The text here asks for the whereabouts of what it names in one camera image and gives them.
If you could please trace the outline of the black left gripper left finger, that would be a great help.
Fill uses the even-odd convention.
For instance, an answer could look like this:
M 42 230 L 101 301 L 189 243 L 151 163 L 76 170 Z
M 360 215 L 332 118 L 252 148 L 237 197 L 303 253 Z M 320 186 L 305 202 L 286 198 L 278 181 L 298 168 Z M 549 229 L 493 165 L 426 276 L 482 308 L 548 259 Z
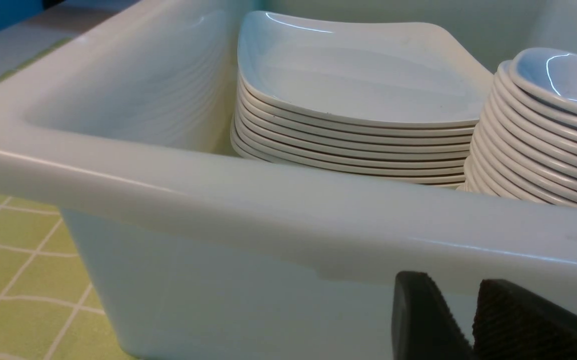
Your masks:
M 435 281 L 401 271 L 394 280 L 391 315 L 394 360 L 473 360 L 475 354 Z

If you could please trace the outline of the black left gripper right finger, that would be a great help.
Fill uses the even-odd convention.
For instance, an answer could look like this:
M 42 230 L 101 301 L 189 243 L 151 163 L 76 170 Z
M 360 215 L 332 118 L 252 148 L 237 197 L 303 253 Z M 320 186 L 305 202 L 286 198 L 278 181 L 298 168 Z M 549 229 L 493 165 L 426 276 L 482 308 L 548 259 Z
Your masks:
M 504 279 L 481 281 L 472 334 L 479 360 L 577 360 L 577 314 Z

